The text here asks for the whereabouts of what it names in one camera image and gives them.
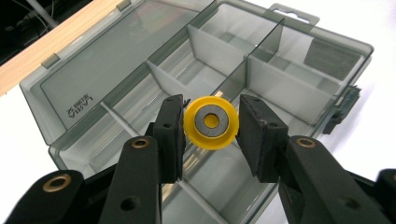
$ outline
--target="gray translucent box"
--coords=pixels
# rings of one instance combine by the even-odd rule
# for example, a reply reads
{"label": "gray translucent box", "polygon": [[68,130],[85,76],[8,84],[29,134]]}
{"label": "gray translucent box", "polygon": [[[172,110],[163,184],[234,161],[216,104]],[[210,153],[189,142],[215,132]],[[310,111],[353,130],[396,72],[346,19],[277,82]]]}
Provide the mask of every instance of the gray translucent box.
{"label": "gray translucent box", "polygon": [[[123,4],[21,83],[60,169],[92,176],[145,133],[163,99],[263,99],[290,127],[317,136],[373,48],[242,1]],[[236,142],[188,143],[184,180],[163,186],[163,222],[254,222],[276,185],[251,176]]]}

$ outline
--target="metal washer center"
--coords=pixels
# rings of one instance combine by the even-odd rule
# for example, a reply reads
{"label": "metal washer center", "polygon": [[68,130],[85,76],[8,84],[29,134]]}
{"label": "metal washer center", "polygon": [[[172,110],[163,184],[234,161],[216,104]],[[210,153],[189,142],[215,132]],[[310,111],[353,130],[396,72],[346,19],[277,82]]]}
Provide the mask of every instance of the metal washer center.
{"label": "metal washer center", "polygon": [[[214,128],[205,125],[205,117],[215,115],[219,119],[219,124]],[[228,115],[225,110],[218,105],[205,105],[201,107],[195,115],[195,127],[198,132],[207,137],[218,137],[225,133],[228,128]]]}

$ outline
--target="yellow rubber ring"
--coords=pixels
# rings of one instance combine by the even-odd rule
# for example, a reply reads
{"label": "yellow rubber ring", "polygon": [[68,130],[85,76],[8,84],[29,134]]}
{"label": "yellow rubber ring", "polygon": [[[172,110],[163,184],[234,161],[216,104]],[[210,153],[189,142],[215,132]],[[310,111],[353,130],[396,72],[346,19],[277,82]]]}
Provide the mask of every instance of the yellow rubber ring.
{"label": "yellow rubber ring", "polygon": [[[195,115],[198,111],[206,105],[217,105],[221,107],[228,116],[228,127],[226,131],[220,136],[209,137],[200,133],[195,126]],[[235,139],[239,129],[239,119],[238,114],[228,101],[217,97],[217,96],[204,96],[196,99],[189,104],[184,113],[184,132],[186,136],[192,141],[196,146],[208,149],[217,150],[227,147]]]}

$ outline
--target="wooden surface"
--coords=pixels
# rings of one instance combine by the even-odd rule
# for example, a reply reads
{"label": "wooden surface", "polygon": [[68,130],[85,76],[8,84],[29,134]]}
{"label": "wooden surface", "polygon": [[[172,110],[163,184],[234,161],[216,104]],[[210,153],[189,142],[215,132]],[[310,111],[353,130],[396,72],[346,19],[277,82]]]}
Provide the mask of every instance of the wooden surface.
{"label": "wooden surface", "polygon": [[110,11],[121,0],[93,0],[82,10],[62,22],[34,44],[0,67],[0,96],[18,85],[52,53],[73,42]]}

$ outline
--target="mounting hole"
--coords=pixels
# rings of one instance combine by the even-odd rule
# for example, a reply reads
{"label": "mounting hole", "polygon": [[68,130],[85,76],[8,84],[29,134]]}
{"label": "mounting hole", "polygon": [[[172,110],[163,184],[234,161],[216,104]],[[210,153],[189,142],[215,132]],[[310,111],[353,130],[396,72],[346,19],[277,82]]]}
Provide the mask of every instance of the mounting hole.
{"label": "mounting hole", "polygon": [[56,192],[66,188],[71,181],[72,177],[68,174],[56,175],[44,184],[43,190],[48,193]]}
{"label": "mounting hole", "polygon": [[348,197],[342,197],[338,199],[340,204],[342,204],[345,207],[348,207],[353,210],[357,210],[361,207],[361,205],[354,199],[348,198]]}
{"label": "mounting hole", "polygon": [[132,142],[132,147],[135,147],[135,148],[146,147],[148,145],[149,145],[149,140],[147,140],[146,138],[139,138]]}
{"label": "mounting hole", "polygon": [[206,125],[206,127],[214,129],[220,124],[219,117],[215,114],[209,113],[204,117],[204,124]]}
{"label": "mounting hole", "polygon": [[124,199],[121,203],[121,209],[123,211],[132,211],[134,209],[136,209],[136,207],[139,205],[140,200],[139,198],[135,197],[135,196],[131,196],[128,197],[126,199]]}
{"label": "mounting hole", "polygon": [[297,144],[302,147],[315,147],[317,145],[309,138],[299,138],[297,139]]}

